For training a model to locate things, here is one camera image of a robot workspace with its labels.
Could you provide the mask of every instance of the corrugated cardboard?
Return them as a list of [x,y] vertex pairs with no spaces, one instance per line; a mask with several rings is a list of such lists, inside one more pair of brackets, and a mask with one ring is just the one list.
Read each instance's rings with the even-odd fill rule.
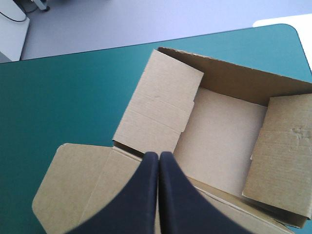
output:
[[266,110],[258,104],[199,88],[174,152],[183,172],[241,197]]
[[108,204],[141,159],[111,147],[60,146],[33,201],[48,234],[65,233]]
[[273,97],[244,196],[312,217],[312,94]]
[[[303,225],[305,217],[244,198],[241,192],[270,97],[312,93],[312,84],[183,51],[158,50],[125,110],[115,147],[103,147],[90,160],[84,157],[93,155],[88,150],[68,150],[62,156],[58,150],[33,203],[45,230],[60,234],[80,224],[131,177],[140,160],[134,155],[165,150],[175,150],[182,170],[206,199],[251,232],[292,233],[275,220]],[[77,159],[72,165],[67,157]],[[87,170],[90,175],[84,178]],[[68,218],[61,220],[64,214]]]
[[173,152],[189,120],[202,76],[202,72],[154,50],[114,141],[140,152]]

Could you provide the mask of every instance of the cardboard flap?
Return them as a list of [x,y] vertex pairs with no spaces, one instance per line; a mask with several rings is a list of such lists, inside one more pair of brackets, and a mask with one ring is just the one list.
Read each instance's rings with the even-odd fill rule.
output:
[[111,147],[61,145],[33,200],[34,214],[47,233],[65,233],[108,204],[139,162]]
[[189,178],[197,190],[225,216],[232,219],[251,233],[257,234],[293,234],[283,224],[275,221],[271,216],[247,201],[218,190],[212,186]]
[[173,152],[203,73],[154,50],[113,140],[145,153]]
[[312,94],[270,99],[243,195],[312,217]]
[[312,93],[312,84],[301,80],[175,49],[158,50],[204,72],[201,87],[248,102],[267,106],[270,97]]

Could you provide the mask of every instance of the green table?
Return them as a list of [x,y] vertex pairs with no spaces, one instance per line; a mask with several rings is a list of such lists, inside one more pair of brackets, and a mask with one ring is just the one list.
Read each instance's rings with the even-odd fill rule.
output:
[[[31,203],[57,147],[111,146],[159,46],[312,82],[296,31],[283,24],[0,64],[0,233],[44,233]],[[311,232],[311,222],[298,231]]]

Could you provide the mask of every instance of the cable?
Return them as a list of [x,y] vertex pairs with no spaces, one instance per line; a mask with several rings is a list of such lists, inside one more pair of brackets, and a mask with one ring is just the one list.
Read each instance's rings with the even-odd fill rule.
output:
[[23,5],[20,3],[18,4],[20,7],[21,7],[21,10],[22,12],[25,14],[25,18],[23,20],[16,20],[16,19],[13,19],[7,15],[5,15],[3,12],[0,11],[0,14],[3,15],[4,17],[6,17],[7,19],[11,20],[11,21],[14,21],[14,22],[24,22],[25,20],[27,20],[27,14],[29,13],[33,13],[34,11],[36,11],[38,9],[38,6],[36,6],[33,10],[31,11],[26,11],[25,8],[23,7]]
[[27,19],[27,15],[26,15],[26,14],[25,14],[25,18],[24,18],[23,20],[12,19],[12,18],[6,16],[6,15],[5,15],[4,13],[2,13],[1,11],[0,11],[0,14],[3,15],[4,17],[8,18],[8,19],[11,20],[11,21],[14,21],[14,22],[24,22],[24,21]]

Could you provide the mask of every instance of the gray floor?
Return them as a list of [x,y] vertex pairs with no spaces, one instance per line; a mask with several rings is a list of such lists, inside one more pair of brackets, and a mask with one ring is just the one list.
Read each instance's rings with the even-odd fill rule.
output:
[[48,0],[29,14],[22,59],[252,27],[312,12],[311,0]]

